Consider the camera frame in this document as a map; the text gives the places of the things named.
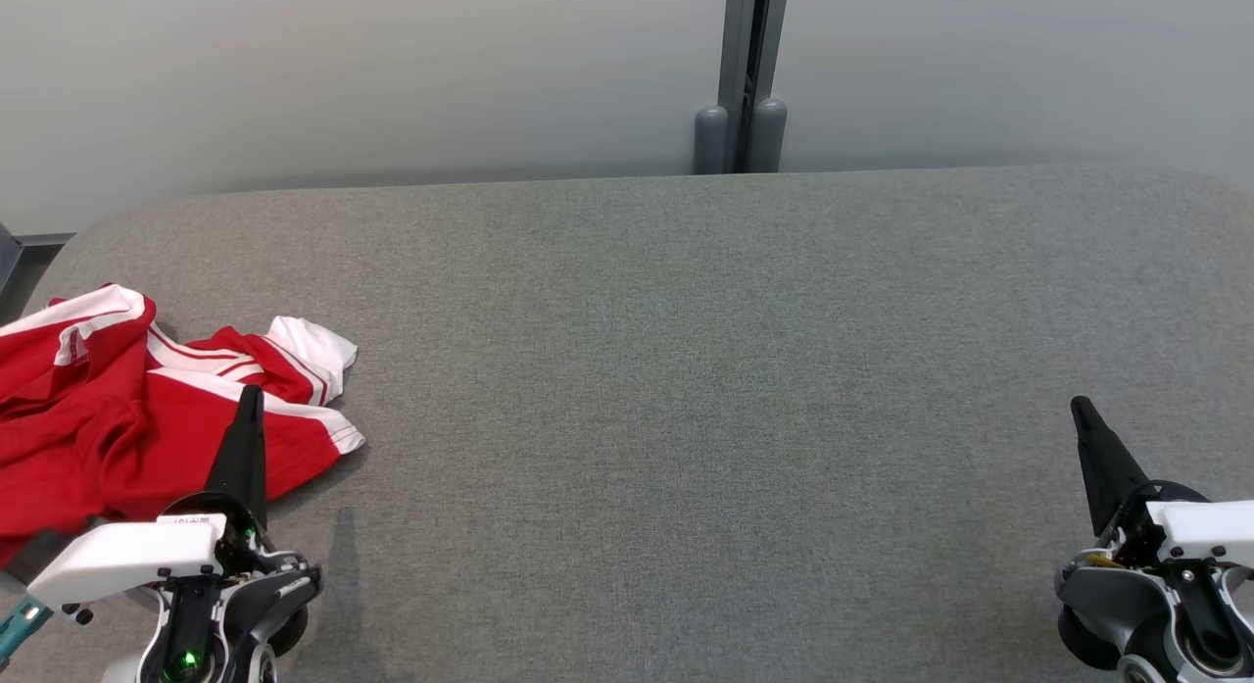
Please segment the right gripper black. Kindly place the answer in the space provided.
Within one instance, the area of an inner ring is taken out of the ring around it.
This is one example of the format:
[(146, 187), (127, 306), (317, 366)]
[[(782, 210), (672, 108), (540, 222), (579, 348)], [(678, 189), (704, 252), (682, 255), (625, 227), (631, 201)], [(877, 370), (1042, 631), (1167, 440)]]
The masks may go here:
[(1165, 528), (1154, 523), (1147, 505), (1210, 500), (1169, 479), (1147, 477), (1091, 399), (1071, 399), (1070, 410), (1078, 434), (1085, 500), (1097, 546), (1109, 551), (1110, 560), (1119, 566), (1160, 566)]

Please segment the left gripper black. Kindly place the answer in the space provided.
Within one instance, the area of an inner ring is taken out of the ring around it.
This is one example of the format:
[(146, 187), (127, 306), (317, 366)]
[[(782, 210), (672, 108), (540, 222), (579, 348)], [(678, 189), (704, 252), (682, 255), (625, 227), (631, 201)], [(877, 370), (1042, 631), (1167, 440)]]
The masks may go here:
[[(237, 571), (248, 571), (270, 548), (265, 536), (267, 526), (265, 392), (260, 385), (246, 385), (242, 390), (234, 419), (224, 429), (203, 494), (193, 494), (171, 505), (161, 516), (212, 513), (222, 513), (227, 518), (227, 528), (216, 546), (216, 558), (223, 566), (223, 573), (201, 576), (228, 576)], [(63, 534), (54, 528), (45, 528), (30, 536), (25, 545), (13, 554), (6, 561), (5, 571), (28, 587), (68, 544), (93, 528), (107, 523), (150, 523), (157, 518), (148, 521), (108, 521), (93, 516), (88, 519), (85, 530), (80, 534)]]

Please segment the red basketball jersey white sleeves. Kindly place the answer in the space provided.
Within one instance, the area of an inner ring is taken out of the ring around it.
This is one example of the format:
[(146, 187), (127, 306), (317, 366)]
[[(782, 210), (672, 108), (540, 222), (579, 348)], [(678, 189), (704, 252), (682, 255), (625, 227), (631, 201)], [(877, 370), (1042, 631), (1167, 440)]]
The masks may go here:
[(275, 317), (265, 335), (223, 327), (176, 343), (150, 326), (142, 402), (130, 422), (87, 419), (0, 442), (0, 568), (45, 528), (87, 519), (153, 519), (206, 486), (242, 388), (265, 392), (265, 494), (276, 500), (362, 446), (337, 410), (357, 347), (303, 318)]

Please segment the teal left gripper connector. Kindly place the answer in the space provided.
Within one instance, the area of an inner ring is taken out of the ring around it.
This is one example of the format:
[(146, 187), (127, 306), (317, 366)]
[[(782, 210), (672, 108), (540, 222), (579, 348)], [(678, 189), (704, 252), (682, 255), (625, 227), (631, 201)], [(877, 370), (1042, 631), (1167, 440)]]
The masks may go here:
[(34, 637), (54, 614), (45, 604), (25, 598), (0, 623), (0, 670), (13, 660), (18, 648)]

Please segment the grey partition base rail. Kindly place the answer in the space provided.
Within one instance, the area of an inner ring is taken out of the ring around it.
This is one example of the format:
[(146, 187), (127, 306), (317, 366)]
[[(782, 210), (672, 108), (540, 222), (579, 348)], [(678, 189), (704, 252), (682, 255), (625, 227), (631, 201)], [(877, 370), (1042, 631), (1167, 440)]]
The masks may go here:
[(23, 316), (28, 300), (74, 233), (14, 236), (0, 222), (0, 325)]

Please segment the grey metal partition post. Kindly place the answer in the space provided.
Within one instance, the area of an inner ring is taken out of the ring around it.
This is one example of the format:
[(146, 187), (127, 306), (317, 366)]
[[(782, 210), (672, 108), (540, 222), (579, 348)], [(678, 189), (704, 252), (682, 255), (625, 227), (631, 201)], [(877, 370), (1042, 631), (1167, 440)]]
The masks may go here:
[(695, 117), (693, 173), (779, 170), (788, 104), (772, 94), (788, 0), (725, 0), (717, 103)]

